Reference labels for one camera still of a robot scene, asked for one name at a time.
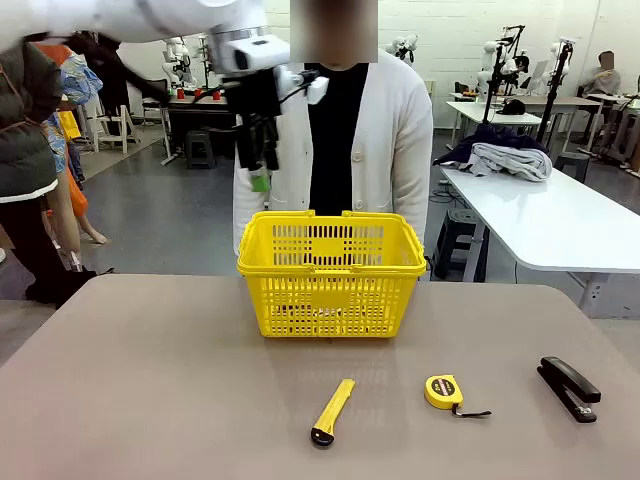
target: tape measure black tab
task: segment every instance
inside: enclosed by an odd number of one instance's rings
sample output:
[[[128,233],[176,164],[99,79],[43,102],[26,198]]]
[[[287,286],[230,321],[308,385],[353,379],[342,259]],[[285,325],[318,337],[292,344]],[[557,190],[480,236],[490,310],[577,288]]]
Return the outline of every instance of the tape measure black tab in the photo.
[[[459,418],[484,418],[491,415],[491,412],[489,410],[481,413],[458,413],[457,403],[453,404],[453,407],[451,408],[451,413],[453,413],[456,417],[459,417]]]

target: basket rim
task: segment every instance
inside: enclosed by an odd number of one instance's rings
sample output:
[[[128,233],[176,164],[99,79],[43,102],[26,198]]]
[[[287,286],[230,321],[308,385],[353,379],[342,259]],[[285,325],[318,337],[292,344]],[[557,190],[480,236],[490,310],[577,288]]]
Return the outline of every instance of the basket rim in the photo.
[[[402,228],[409,235],[409,244],[419,259],[418,265],[398,265],[398,266],[377,266],[377,265],[352,265],[350,269],[318,269],[313,264],[304,265],[278,265],[278,272],[274,272],[274,267],[252,266],[244,261],[244,251],[251,237],[253,230],[262,218],[322,218],[322,219],[341,219],[341,218],[386,218],[394,219],[401,223]],[[344,211],[342,216],[316,216],[314,210],[307,211],[274,211],[274,212],[258,212],[247,224],[242,241],[238,248],[238,272],[245,276],[278,276],[278,277],[301,277],[301,276],[322,276],[322,277],[348,277],[348,276],[384,276],[384,277],[419,277],[427,271],[427,261],[424,258],[424,247],[418,239],[418,235],[407,220],[396,213],[376,213],[376,212],[351,212]]]

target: yellow utility knife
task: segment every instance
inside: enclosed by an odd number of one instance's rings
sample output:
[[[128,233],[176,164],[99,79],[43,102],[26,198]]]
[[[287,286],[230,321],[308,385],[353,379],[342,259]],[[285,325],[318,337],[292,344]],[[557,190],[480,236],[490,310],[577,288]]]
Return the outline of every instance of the yellow utility knife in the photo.
[[[353,387],[356,386],[355,380],[345,378],[336,393],[331,397],[331,401],[327,404],[318,418],[318,421],[311,429],[311,440],[316,445],[328,447],[333,443],[333,427],[335,426],[338,415],[342,411],[342,407],[347,403],[347,399],[351,396]]]

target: yellow basket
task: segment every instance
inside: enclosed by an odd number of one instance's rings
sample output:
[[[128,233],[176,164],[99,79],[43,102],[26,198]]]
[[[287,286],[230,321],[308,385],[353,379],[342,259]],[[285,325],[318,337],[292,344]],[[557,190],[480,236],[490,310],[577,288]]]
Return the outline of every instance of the yellow basket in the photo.
[[[393,337],[426,261],[400,215],[264,212],[238,271],[265,337]]]

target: gray shirt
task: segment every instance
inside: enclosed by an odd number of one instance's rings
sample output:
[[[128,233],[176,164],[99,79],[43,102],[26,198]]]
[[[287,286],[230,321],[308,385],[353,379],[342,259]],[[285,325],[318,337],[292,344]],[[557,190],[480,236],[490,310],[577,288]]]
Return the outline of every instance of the gray shirt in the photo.
[[[616,95],[620,90],[621,77],[617,70],[611,70],[610,75],[598,76],[605,70],[601,67],[594,68],[588,80],[583,83],[584,93],[605,93]]]

